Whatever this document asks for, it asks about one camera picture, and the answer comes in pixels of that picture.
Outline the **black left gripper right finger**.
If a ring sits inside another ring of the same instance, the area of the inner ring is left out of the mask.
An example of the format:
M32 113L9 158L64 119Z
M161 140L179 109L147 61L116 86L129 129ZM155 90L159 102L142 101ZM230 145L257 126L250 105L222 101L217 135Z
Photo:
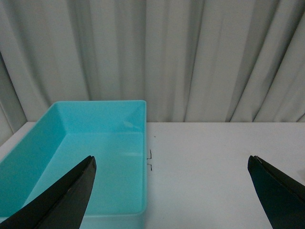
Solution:
M248 172L274 229L305 227L305 187L258 156L248 159Z

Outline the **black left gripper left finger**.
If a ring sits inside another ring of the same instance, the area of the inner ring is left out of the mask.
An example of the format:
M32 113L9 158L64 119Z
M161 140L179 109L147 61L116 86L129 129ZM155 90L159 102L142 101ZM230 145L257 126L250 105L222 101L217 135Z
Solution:
M22 209L4 220L2 229L78 229L96 175L88 156Z

